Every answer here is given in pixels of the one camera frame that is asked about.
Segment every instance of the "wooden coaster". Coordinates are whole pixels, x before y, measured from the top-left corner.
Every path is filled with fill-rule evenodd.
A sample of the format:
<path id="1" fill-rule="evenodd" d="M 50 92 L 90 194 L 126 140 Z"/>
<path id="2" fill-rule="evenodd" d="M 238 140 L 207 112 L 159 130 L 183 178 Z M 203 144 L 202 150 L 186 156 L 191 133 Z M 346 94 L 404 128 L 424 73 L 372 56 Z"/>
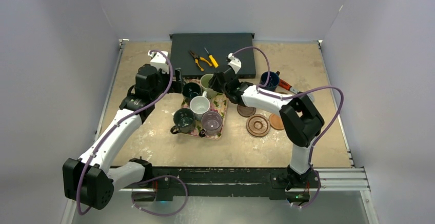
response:
<path id="1" fill-rule="evenodd" d="M 237 105 L 237 112 L 243 117 L 250 117 L 256 113 L 257 109 L 253 107 L 245 107 Z"/>
<path id="2" fill-rule="evenodd" d="M 255 137 L 263 137 L 270 131 L 270 123 L 263 115 L 253 115 L 246 121 L 246 129 Z"/>
<path id="3" fill-rule="evenodd" d="M 275 114 L 270 114 L 269 122 L 270 122 L 270 125 L 276 130 L 283 130 L 284 129 L 283 120 L 281 119 L 281 117 L 279 117 Z"/>

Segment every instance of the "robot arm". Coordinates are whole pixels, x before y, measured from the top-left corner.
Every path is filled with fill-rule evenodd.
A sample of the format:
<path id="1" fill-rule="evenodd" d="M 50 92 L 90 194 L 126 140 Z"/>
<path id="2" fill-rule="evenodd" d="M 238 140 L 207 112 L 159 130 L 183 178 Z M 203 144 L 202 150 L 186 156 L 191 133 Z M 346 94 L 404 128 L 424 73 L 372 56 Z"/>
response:
<path id="1" fill-rule="evenodd" d="M 154 110 L 154 106 L 132 115 L 119 124 L 118 122 L 156 100 L 169 82 L 172 82 L 169 92 L 181 93 L 183 89 L 179 69 L 175 70 L 175 80 L 169 79 L 169 67 L 164 56 L 160 53 L 148 53 L 148 55 L 151 57 L 151 63 L 145 64 L 138 69 L 135 85 L 128 90 L 127 96 L 121 102 L 120 109 L 109 127 L 79 159 L 69 158 L 64 163 L 63 177 L 66 197 L 76 200 L 78 181 L 89 156 L 92 159 L 80 190 L 80 202 L 93 208 L 99 210 L 104 208 L 114 191 L 118 191 L 132 183 L 152 178 L 152 165 L 141 159 L 134 158 L 122 167 L 110 168 L 122 146 L 133 132 L 145 122 Z M 102 139 L 105 139 L 104 143 L 98 152 L 93 154 L 94 148 Z"/>
<path id="2" fill-rule="evenodd" d="M 287 137 L 293 142 L 291 162 L 287 168 L 287 189 L 303 185 L 306 177 L 312 173 L 310 151 L 325 123 L 322 116 L 307 95 L 291 98 L 292 95 L 267 90 L 260 92 L 256 85 L 240 82 L 236 75 L 241 68 L 240 60 L 232 53 L 227 59 L 230 68 L 225 72 L 216 72 L 210 80 L 210 87 L 224 93 L 234 104 L 255 107 L 281 117 Z"/>

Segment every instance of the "mug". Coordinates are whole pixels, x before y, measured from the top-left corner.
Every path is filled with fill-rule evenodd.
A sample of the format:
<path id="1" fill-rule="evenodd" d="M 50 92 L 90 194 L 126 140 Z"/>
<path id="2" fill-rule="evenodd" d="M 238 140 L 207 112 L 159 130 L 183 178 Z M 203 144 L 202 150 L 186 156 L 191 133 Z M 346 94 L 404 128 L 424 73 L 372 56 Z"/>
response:
<path id="1" fill-rule="evenodd" d="M 190 133 L 195 129 L 195 115 L 187 108 L 179 109 L 174 114 L 174 123 L 175 126 L 171 128 L 172 134 Z"/>
<path id="2" fill-rule="evenodd" d="M 204 92 L 202 96 L 194 97 L 190 101 L 190 109 L 195 114 L 197 120 L 201 120 L 203 115 L 210 110 L 210 101 L 207 98 L 207 92 Z"/>
<path id="3" fill-rule="evenodd" d="M 203 129 L 200 131 L 200 137 L 205 135 L 216 135 L 222 128 L 222 117 L 215 111 L 208 111 L 201 119 Z"/>
<path id="4" fill-rule="evenodd" d="M 278 84 L 280 83 L 280 72 L 272 72 L 270 71 L 269 81 L 265 87 L 261 87 L 264 90 L 272 91 L 274 92 Z M 267 72 L 264 72 L 260 77 L 260 84 L 264 84 L 267 79 Z"/>
<path id="5" fill-rule="evenodd" d="M 209 87 L 209 82 L 211 78 L 213 77 L 213 74 L 204 74 L 203 77 L 201 77 L 201 89 L 205 92 L 207 92 L 207 98 L 216 97 L 218 92 L 214 91 Z"/>
<path id="6" fill-rule="evenodd" d="M 184 101 L 186 101 L 188 105 L 190 105 L 190 102 L 194 97 L 200 96 L 201 93 L 202 93 L 201 86 L 198 85 L 197 83 L 190 82 L 183 86 L 182 95 Z"/>

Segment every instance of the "dark green mug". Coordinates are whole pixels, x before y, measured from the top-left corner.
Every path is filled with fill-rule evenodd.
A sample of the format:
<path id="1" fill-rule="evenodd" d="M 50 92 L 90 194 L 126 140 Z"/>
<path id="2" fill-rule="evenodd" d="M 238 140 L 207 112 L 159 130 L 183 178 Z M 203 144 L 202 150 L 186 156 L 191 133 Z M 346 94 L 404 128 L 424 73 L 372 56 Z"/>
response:
<path id="1" fill-rule="evenodd" d="M 192 101 L 194 97 L 201 96 L 203 93 L 199 84 L 190 82 L 183 86 L 182 94 L 184 101 L 186 101 L 186 103 L 190 105 L 190 101 Z"/>
<path id="2" fill-rule="evenodd" d="M 172 134 L 177 133 L 190 133 L 195 129 L 195 115 L 193 111 L 182 108 L 175 112 L 174 114 L 174 124 L 171 128 Z"/>

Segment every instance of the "pliers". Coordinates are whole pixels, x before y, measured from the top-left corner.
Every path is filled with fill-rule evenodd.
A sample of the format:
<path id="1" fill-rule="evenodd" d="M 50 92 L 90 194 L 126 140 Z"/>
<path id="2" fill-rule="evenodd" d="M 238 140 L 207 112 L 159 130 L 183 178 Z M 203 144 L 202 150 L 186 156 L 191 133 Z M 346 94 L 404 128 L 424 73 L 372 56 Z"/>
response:
<path id="1" fill-rule="evenodd" d="M 197 55 L 196 53 L 194 53 L 193 51 L 189 50 L 190 55 L 193 57 L 193 59 L 195 59 L 195 63 L 198 66 L 198 68 L 201 70 L 201 72 L 204 71 L 204 69 L 200 66 L 199 61 L 203 61 L 208 63 L 208 65 L 211 67 L 211 62 L 209 62 L 207 59 L 203 58 L 202 56 Z"/>

